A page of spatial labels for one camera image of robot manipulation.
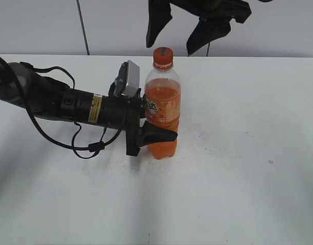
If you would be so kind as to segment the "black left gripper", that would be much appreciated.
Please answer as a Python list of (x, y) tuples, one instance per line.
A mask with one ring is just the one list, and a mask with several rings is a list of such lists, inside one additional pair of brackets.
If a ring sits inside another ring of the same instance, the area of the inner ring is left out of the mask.
[(160, 128), (148, 121), (139, 127), (140, 118), (146, 117), (147, 108), (146, 95), (140, 97), (140, 88), (133, 97), (123, 94), (115, 96), (114, 92), (115, 88), (110, 88), (108, 95), (103, 97), (103, 126), (116, 130), (104, 146), (113, 143), (122, 131), (126, 135), (126, 154), (129, 156), (137, 156), (140, 147), (177, 139), (177, 132)]

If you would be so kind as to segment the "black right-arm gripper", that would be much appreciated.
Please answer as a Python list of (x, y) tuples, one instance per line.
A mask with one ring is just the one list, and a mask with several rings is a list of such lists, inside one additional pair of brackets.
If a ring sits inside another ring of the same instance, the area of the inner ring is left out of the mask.
[(200, 18), (189, 36), (186, 49), (189, 55), (231, 31), (230, 18), (244, 23), (252, 14), (250, 5), (245, 1), (166, 1), (149, 0), (149, 22), (146, 34), (146, 47), (151, 48), (157, 36), (172, 20), (170, 3)]

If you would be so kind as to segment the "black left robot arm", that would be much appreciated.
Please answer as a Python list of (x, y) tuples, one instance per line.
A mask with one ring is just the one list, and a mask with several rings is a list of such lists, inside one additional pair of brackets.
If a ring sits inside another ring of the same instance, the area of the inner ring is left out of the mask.
[[(47, 74), (54, 67), (35, 68), (26, 62), (6, 62), (0, 57), (0, 100), (26, 110), (36, 130), (49, 142), (72, 150), (76, 155), (90, 152), (99, 154), (124, 132), (126, 153), (137, 156), (148, 144), (147, 123), (141, 124), (145, 105), (140, 94), (139, 70), (135, 63), (121, 64), (118, 75), (110, 85), (107, 95), (78, 90)], [(109, 139), (100, 138), (87, 146), (59, 142), (42, 129), (38, 119), (66, 121), (81, 127), (83, 124), (114, 129)]]

